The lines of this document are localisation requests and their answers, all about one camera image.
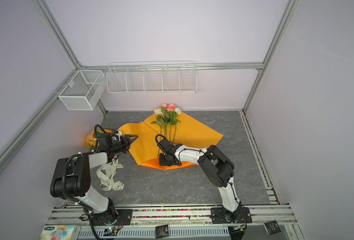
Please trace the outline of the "orange wrapping paper sheet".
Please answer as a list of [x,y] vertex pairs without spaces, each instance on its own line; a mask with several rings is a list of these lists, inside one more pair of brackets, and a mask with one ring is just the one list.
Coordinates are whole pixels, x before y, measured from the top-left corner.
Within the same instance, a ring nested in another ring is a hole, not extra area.
[[[189,115],[182,113],[177,116],[180,120],[175,126],[168,125],[167,139],[176,144],[183,144],[191,148],[206,149],[211,145],[217,145],[223,137],[210,127],[202,124]],[[156,144],[157,134],[164,134],[164,129],[157,124],[156,115],[152,114],[141,123],[128,123],[119,128],[124,135],[139,136],[130,146],[129,152],[139,166],[159,169],[175,170],[178,166],[162,167],[159,165],[159,147]]]

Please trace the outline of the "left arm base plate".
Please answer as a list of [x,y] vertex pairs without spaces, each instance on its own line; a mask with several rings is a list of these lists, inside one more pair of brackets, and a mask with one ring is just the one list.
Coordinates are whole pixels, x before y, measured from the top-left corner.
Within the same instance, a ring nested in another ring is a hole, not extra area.
[[94,226],[129,226],[133,218],[133,209],[118,209],[113,214],[105,211],[92,214],[91,217]]

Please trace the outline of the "cream fake rose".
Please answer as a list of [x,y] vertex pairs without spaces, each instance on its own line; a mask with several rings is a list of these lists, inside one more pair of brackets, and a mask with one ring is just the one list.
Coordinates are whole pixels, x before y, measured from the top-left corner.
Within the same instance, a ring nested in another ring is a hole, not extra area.
[[165,126],[166,126],[165,114],[163,112],[163,107],[159,107],[159,108],[154,109],[154,114],[156,115],[156,120],[152,121],[151,124],[158,125],[160,127],[160,134],[162,135],[165,133]]

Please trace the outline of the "white fake rose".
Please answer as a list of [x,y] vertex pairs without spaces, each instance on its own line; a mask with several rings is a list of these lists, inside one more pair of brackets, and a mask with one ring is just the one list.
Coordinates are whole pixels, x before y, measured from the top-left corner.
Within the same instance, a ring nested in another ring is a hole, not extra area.
[[175,127],[175,132],[173,135],[173,141],[175,140],[176,134],[177,134],[177,124],[181,123],[181,121],[178,119],[178,116],[182,113],[181,108],[175,107],[173,110],[173,121],[172,125]]

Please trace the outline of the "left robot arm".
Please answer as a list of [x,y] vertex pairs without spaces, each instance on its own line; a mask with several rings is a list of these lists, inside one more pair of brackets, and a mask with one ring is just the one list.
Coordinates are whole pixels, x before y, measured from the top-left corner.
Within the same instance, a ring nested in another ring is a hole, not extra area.
[[119,213],[111,199],[92,187],[91,169],[111,163],[116,154],[125,154],[138,137],[123,135],[121,131],[96,135],[93,152],[78,153],[57,161],[50,184],[50,194],[55,198],[73,201],[95,219],[112,224],[119,217]]

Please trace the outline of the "dark pink fake rose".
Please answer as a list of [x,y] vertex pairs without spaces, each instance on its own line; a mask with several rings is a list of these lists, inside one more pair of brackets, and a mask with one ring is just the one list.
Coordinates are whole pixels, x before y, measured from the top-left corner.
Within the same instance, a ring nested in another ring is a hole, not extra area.
[[167,113],[169,115],[169,120],[168,120],[168,123],[169,123],[169,140],[171,140],[171,135],[172,135],[172,125],[173,125],[173,122],[175,121],[175,118],[177,116],[176,112],[175,112],[175,108],[176,106],[174,104],[170,104],[170,105],[167,105],[166,107],[166,110],[167,110]]

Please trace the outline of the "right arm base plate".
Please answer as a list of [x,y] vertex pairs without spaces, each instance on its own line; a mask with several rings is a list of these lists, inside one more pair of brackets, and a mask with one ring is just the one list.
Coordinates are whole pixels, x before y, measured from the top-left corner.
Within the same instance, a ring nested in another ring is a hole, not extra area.
[[238,206],[234,212],[224,207],[211,208],[213,224],[250,224],[252,217],[249,208]]

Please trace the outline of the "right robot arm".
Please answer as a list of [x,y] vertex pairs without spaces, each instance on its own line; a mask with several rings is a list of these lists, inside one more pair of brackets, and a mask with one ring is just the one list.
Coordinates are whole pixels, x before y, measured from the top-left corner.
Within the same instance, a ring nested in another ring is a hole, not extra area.
[[159,162],[161,166],[178,166],[183,163],[198,165],[209,181],[215,185],[222,198],[223,219],[227,223],[236,223],[246,220],[246,210],[238,198],[234,187],[234,164],[215,145],[206,149],[190,148],[183,144],[173,144],[163,139],[157,142],[161,150]]

